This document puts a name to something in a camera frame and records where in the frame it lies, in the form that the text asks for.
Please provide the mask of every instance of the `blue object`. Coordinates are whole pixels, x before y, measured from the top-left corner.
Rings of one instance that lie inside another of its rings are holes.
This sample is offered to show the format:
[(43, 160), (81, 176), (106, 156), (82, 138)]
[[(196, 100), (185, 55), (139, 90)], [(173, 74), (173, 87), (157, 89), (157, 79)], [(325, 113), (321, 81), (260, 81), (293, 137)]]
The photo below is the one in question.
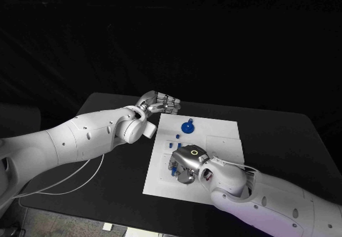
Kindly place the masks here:
[(170, 175), (175, 176), (175, 173), (176, 173), (176, 167), (173, 166), (172, 171), (170, 171)]
[(189, 134), (194, 132), (194, 130), (195, 130), (195, 126), (192, 124), (192, 118), (191, 118), (189, 121), (182, 124), (182, 131), (183, 133)]

